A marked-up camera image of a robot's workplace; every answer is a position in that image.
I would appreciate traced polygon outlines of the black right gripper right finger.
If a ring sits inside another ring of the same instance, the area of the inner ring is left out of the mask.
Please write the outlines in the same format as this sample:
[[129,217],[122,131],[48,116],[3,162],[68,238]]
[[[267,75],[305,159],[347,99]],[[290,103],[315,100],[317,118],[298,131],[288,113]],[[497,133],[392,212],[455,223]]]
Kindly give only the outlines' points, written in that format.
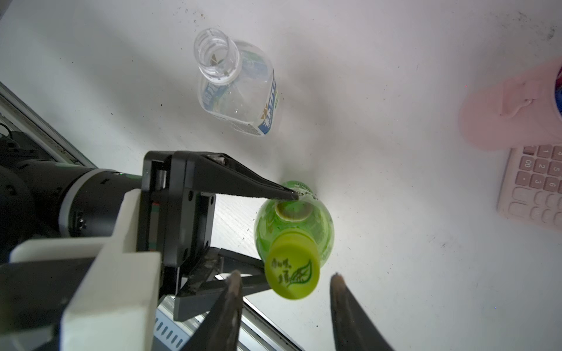
[[330,281],[330,301],[336,350],[393,350],[338,273]]

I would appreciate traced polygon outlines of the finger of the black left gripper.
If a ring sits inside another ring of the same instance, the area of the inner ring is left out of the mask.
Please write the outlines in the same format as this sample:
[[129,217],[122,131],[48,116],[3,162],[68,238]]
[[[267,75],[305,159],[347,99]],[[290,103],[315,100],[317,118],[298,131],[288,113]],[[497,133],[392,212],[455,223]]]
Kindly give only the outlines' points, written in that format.
[[269,181],[224,153],[174,152],[173,176],[194,192],[294,201],[296,191]]
[[174,320],[184,322],[209,312],[226,286],[220,274],[239,271],[242,295],[252,295],[270,289],[261,260],[244,254],[214,247],[208,248],[194,262],[179,269],[174,298]]

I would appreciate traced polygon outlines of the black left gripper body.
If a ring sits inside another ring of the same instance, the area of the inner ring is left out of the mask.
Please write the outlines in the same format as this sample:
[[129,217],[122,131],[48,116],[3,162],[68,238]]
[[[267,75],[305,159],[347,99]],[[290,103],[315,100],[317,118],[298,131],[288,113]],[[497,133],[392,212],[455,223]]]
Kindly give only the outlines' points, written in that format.
[[160,294],[179,292],[184,272],[210,238],[205,225],[211,204],[196,177],[211,155],[152,151],[143,159],[136,251],[160,254]]

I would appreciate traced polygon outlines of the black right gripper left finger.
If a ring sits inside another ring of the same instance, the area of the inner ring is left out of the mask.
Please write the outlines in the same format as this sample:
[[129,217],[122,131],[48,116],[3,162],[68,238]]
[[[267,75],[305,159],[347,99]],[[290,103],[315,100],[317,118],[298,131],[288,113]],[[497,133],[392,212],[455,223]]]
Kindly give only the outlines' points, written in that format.
[[242,315],[242,281],[233,271],[226,287],[182,350],[237,350]]

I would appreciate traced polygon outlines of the green bottle cap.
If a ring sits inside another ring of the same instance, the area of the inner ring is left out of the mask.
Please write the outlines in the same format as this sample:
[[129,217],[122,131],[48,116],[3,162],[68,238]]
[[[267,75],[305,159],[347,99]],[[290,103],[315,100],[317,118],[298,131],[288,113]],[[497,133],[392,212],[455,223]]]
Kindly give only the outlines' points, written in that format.
[[316,289],[320,269],[316,243],[297,232],[287,232],[276,238],[264,264],[270,288],[290,300],[303,299]]

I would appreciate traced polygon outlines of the green plastic bottle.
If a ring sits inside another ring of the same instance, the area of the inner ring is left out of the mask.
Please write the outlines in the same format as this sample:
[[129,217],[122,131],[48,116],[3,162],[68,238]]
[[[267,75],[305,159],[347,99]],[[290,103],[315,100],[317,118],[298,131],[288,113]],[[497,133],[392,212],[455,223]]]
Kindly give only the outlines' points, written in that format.
[[254,226],[256,249],[262,260],[271,245],[283,234],[299,234],[311,239],[323,266],[332,254],[335,228],[327,207],[316,193],[301,181],[287,181],[284,187],[295,191],[297,200],[266,200],[260,207]]

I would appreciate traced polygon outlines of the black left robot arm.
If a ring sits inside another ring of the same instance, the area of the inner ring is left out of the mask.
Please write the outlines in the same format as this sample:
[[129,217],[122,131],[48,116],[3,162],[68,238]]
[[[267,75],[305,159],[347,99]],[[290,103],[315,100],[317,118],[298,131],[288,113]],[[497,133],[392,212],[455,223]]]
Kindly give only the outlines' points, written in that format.
[[125,194],[140,190],[137,252],[162,256],[160,296],[174,319],[209,311],[222,291],[215,277],[240,271],[244,295],[269,289],[255,258],[211,245],[217,195],[297,200],[223,153],[152,151],[140,175],[59,163],[23,133],[1,138],[1,255],[16,241],[108,237]]

